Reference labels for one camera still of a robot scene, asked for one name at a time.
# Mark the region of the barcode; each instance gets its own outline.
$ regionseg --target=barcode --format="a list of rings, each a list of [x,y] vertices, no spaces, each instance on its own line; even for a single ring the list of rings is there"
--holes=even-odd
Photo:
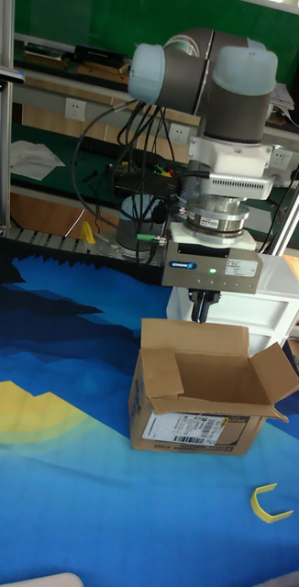
[[[189,444],[204,444],[205,438],[175,437],[174,442],[188,442]]]
[[[213,418],[211,418],[210,420],[208,420],[205,424],[205,427],[201,430],[201,436],[202,437],[206,437],[209,432],[211,431],[213,425],[215,423],[215,420],[213,420]]]

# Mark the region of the metal rod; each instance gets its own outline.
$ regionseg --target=metal rod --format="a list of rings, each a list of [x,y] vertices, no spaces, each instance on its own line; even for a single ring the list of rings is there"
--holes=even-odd
[[[299,221],[299,183],[296,187],[293,200],[291,205],[289,206],[283,221],[282,225],[279,228],[277,234],[272,240],[272,243],[269,247],[269,254],[277,255],[281,257],[293,236],[293,232],[296,229],[297,223]]]
[[[25,44],[31,43],[33,45],[40,45],[40,47],[49,47],[50,49],[57,49],[64,51],[65,53],[74,53],[75,45],[66,45],[66,43],[58,43],[55,40],[41,39],[40,37],[32,37],[31,35],[22,35],[20,33],[14,34],[15,40],[24,42]]]
[[[0,0],[0,65],[13,68],[15,0]],[[0,93],[0,236],[10,227],[10,146],[13,84]]]

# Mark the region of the yellow bracket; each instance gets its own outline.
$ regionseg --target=yellow bracket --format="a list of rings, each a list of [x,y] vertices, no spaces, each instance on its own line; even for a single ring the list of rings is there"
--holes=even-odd
[[[293,513],[293,510],[291,510],[290,512],[283,512],[283,514],[270,515],[267,512],[264,512],[264,510],[260,507],[260,504],[257,500],[258,493],[271,492],[275,487],[277,487],[277,483],[258,487],[255,489],[250,499],[254,514],[256,514],[261,520],[263,520],[263,522],[266,522],[267,524],[271,524],[272,522],[279,522],[279,520],[283,520],[285,517],[289,517]]]
[[[89,245],[95,245],[94,233],[88,222],[83,222],[81,230],[81,239],[85,239]]]

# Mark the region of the cardboard box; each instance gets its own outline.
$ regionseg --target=cardboard box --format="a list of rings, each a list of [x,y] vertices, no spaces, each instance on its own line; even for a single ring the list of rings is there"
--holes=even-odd
[[[143,320],[129,396],[137,450],[245,455],[275,403],[299,389],[278,344],[248,354],[245,327]]]

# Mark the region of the electrical outlet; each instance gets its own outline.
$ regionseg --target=electrical outlet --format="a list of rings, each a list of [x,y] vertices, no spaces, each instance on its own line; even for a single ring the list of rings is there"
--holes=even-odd
[[[174,122],[171,123],[171,127],[169,129],[169,139],[174,145],[180,145],[183,147],[187,145],[187,140],[189,138],[190,128],[183,127],[182,125],[175,125]]]
[[[86,102],[83,102],[83,100],[66,98],[65,117],[83,122],[85,120],[85,107]]]
[[[277,169],[288,169],[292,155],[293,152],[290,150],[275,147],[271,155],[269,167],[276,167]]]

